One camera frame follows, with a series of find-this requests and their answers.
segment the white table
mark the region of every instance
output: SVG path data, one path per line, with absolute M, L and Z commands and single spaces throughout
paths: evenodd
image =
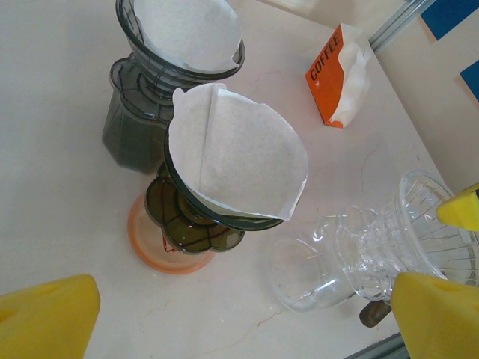
M 266 285 L 266 242 L 347 204 L 381 205 L 403 172 L 436 168 L 375 58 L 357 118 L 326 127 L 304 74 L 332 30 L 233 3 L 246 61 L 228 89 L 291 123 L 310 176 L 290 222 L 178 277 L 129 246 L 126 217 L 151 177 L 118 167 L 100 139 L 109 67 L 129 54 L 114 2 L 1 0 L 0 293 L 92 274 L 102 307 L 86 358 L 344 358 L 397 332 L 393 316 L 363 327 L 359 297 L 305 316 L 285 310 Z

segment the glass carafe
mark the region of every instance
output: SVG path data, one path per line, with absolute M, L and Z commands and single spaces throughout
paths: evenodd
M 402 271 L 477 286 L 478 234 L 437 219 L 449 198 L 431 175 L 411 171 L 380 212 L 348 206 L 319 218 L 314 234 L 277 241 L 269 282 L 293 311 L 329 307 L 355 293 L 387 302 Z

